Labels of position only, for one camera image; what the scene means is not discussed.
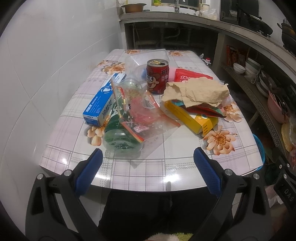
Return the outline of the yellow white medicine box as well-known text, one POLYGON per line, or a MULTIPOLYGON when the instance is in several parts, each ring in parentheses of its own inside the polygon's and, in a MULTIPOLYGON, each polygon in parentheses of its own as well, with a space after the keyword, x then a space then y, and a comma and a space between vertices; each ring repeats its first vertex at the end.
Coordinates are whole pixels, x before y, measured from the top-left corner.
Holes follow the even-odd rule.
POLYGON ((190 113, 172 101, 166 101, 164 107, 196 135, 202 133, 204 137, 218 124, 217 117, 190 113))

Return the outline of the clear zip bag red print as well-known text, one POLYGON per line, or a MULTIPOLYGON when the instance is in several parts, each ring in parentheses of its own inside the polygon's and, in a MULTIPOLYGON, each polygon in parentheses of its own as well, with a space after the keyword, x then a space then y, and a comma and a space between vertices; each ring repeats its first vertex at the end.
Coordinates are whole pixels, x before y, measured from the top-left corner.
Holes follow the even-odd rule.
POLYGON ((167 116, 154 96, 146 88, 138 92, 128 91, 128 112, 131 121, 122 118, 122 125, 140 142, 143 147, 134 155, 114 154, 115 157, 146 159, 164 143, 164 134, 170 135, 181 125, 167 116))

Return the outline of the red snack bag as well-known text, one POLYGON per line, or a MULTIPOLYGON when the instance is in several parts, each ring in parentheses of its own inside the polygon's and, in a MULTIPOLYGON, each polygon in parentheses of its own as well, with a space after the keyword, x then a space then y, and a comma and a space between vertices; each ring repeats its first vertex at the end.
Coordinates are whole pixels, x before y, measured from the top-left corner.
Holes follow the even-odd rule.
POLYGON ((201 78, 201 77, 205 77, 210 80, 213 79, 213 77, 211 77, 209 75, 197 73, 197 72, 182 69, 182 68, 177 68, 175 70, 175 76, 174 76, 173 81, 174 82, 185 82, 185 81, 188 81, 190 78, 201 78))

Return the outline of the blue plastic bag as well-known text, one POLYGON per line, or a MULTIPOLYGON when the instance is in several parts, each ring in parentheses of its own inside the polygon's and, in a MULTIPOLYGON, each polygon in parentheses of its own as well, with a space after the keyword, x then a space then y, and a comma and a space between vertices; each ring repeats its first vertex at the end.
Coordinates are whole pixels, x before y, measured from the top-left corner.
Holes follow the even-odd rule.
POLYGON ((142 78, 142 80, 146 80, 147 79, 147 69, 146 68, 143 69, 143 72, 141 74, 141 78, 142 78))

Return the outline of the blue plastic basket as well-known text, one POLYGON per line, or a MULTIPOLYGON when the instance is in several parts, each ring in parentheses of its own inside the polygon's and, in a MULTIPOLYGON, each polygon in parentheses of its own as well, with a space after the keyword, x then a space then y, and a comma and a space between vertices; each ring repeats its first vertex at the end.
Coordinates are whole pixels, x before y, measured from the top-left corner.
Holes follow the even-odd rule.
POLYGON ((260 157, 262 160, 262 165, 257 168, 257 171, 259 171, 264 166, 264 163, 265 163, 265 150, 264 150, 264 146, 263 146, 261 140, 255 134, 253 134, 253 137, 254 137, 255 142, 257 144, 257 147, 258 147, 258 150, 260 153, 260 157))

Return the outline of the pink plastic basin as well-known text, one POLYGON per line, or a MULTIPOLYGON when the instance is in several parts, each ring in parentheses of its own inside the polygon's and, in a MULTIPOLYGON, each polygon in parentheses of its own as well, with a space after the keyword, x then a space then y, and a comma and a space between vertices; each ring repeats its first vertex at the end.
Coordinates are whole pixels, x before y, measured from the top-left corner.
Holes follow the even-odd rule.
POLYGON ((277 120, 278 123, 283 124, 287 122, 287 116, 283 113, 271 91, 269 91, 267 106, 272 116, 277 120))

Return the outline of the green plastic bottle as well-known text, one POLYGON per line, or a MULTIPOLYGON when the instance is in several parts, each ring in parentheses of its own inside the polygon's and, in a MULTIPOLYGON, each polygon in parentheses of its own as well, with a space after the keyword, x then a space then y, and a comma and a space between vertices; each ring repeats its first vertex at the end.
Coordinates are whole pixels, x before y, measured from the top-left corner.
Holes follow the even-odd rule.
POLYGON ((125 78, 121 81, 112 80, 111 83, 115 101, 104 130, 103 145, 114 154, 134 155, 141 151, 143 144, 122 125, 120 120, 122 118, 126 118, 128 121, 132 120, 128 112, 128 91, 138 92, 142 86, 134 78, 125 78))

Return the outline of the blue white toothpaste box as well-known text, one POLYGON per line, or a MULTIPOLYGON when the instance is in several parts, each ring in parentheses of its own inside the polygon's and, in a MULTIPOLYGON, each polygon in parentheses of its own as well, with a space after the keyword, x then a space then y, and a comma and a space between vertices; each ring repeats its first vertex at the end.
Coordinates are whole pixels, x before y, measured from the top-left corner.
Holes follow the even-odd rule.
POLYGON ((125 73, 114 73, 100 88, 83 112, 86 124, 90 126, 103 126, 114 103, 112 82, 119 84, 125 78, 125 73))

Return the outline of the crumpled brown paper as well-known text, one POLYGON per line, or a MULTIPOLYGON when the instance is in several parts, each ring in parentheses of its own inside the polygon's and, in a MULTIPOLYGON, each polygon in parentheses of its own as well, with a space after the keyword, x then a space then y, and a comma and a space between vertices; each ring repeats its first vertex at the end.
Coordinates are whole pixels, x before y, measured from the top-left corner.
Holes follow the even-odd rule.
POLYGON ((189 78, 184 82, 168 82, 162 101, 179 100, 185 107, 208 104, 218 107, 230 96, 227 84, 206 77, 189 78))

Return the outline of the small red capped bottle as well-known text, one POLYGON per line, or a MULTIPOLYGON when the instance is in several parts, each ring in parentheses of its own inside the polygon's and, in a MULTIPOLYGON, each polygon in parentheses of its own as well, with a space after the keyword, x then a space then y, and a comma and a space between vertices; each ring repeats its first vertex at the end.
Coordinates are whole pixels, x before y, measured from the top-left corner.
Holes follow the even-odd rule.
POLYGON ((205 58, 204 54, 201 54, 199 57, 205 63, 206 66, 209 67, 211 65, 211 59, 210 58, 205 58))

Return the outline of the black steamer pot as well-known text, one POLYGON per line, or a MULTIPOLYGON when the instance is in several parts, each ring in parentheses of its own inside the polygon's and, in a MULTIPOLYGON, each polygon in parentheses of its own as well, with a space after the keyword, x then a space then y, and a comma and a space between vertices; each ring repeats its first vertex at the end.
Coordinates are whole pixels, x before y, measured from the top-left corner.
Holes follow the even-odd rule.
POLYGON ((287 19, 284 19, 281 24, 277 23, 278 27, 282 30, 281 39, 283 47, 296 55, 296 36, 293 28, 289 24, 287 19))

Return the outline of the black wok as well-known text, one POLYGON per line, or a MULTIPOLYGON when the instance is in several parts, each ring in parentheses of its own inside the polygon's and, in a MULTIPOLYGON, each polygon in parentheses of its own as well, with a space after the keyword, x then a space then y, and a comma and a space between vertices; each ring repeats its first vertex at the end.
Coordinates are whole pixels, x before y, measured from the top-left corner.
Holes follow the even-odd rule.
POLYGON ((257 32, 265 37, 270 37, 273 33, 273 29, 264 21, 262 21, 262 19, 247 13, 239 6, 237 20, 238 25, 241 27, 257 32))

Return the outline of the red milk drink can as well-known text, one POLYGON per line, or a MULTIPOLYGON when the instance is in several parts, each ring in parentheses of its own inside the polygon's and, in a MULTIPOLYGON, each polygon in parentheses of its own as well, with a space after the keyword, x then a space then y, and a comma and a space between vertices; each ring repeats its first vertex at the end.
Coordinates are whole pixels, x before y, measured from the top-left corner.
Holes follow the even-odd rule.
POLYGON ((147 90, 152 94, 164 93, 169 78, 169 62, 164 59, 147 61, 147 90))

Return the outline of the clear plastic container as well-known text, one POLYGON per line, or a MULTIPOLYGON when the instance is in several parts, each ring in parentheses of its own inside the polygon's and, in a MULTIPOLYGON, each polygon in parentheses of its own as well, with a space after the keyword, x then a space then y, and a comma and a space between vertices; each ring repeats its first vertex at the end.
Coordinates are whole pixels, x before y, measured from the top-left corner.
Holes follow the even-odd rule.
POLYGON ((126 76, 145 83, 146 80, 142 80, 141 74, 143 69, 147 67, 147 61, 152 59, 164 59, 170 62, 165 49, 139 50, 137 53, 129 54, 125 58, 126 76))

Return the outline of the black microwave oven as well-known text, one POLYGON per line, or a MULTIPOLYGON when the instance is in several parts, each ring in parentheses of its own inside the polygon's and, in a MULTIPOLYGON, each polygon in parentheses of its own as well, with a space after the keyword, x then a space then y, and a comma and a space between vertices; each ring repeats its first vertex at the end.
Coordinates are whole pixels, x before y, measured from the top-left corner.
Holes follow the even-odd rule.
POLYGON ((259 17, 258 0, 220 1, 220 21, 238 25, 247 14, 259 17))

